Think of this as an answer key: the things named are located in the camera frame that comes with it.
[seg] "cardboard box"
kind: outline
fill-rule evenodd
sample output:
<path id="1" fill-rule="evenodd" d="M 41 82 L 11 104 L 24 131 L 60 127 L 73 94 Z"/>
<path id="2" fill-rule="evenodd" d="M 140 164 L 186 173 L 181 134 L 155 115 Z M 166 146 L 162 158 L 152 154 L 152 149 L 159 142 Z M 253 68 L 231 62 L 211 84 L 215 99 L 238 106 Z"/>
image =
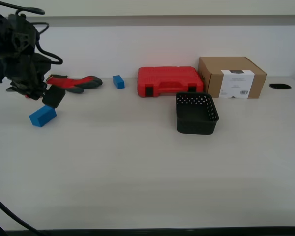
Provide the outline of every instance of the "cardboard box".
<path id="1" fill-rule="evenodd" d="M 266 73 L 245 57 L 200 57 L 198 73 L 212 97 L 259 98 Z"/>

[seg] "white wall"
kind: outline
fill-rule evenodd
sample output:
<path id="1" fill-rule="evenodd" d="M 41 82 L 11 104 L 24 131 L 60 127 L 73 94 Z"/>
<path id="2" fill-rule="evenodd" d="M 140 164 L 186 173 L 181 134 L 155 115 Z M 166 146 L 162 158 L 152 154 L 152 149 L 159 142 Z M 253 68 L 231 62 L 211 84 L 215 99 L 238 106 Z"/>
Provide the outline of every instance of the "white wall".
<path id="1" fill-rule="evenodd" d="M 269 76 L 295 77 L 295 17 L 42 18 L 52 72 L 136 77 L 141 66 L 194 66 L 199 56 L 246 56 Z"/>

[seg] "brown box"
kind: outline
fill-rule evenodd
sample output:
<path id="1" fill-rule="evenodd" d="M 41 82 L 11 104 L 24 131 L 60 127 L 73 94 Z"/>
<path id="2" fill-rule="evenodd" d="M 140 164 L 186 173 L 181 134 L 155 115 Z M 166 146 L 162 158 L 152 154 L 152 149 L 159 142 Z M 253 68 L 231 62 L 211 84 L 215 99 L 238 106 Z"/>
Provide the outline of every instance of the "brown box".
<path id="1" fill-rule="evenodd" d="M 222 70 L 250 70 L 254 73 L 248 98 L 259 98 L 266 73 L 245 57 L 200 57 L 198 73 L 204 81 L 204 91 L 218 98 L 224 73 Z"/>

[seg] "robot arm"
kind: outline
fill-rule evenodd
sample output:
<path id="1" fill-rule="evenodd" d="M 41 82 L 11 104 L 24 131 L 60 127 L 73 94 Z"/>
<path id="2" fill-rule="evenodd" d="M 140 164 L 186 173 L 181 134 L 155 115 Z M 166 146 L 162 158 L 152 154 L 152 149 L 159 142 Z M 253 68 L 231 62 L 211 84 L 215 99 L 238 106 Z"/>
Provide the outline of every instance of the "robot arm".
<path id="1" fill-rule="evenodd" d="M 13 91 L 34 100 L 43 97 L 44 104 L 56 108 L 62 101 L 65 91 L 56 86 L 47 90 L 44 75 L 50 70 L 51 64 L 62 64 L 62 59 L 44 51 L 39 45 L 40 33 L 35 28 L 35 23 L 28 22 L 24 14 L 18 15 L 20 11 L 37 14 L 45 14 L 45 12 L 4 2 L 0 2 L 0 5 L 18 9 L 16 14 L 9 15 L 8 19 L 0 15 L 0 83 L 4 77 L 7 77 L 12 81 Z M 51 61 L 46 56 L 35 53 L 36 47 L 41 53 L 58 61 Z"/>

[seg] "white label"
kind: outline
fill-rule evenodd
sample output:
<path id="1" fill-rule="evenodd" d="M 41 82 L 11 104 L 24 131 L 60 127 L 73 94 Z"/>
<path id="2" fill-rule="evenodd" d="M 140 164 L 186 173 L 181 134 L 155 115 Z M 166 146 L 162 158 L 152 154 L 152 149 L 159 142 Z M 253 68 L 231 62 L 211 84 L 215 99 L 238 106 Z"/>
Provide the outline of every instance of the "white label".
<path id="1" fill-rule="evenodd" d="M 222 70 L 224 77 L 220 90 L 222 98 L 248 98 L 255 74 L 250 70 Z"/>

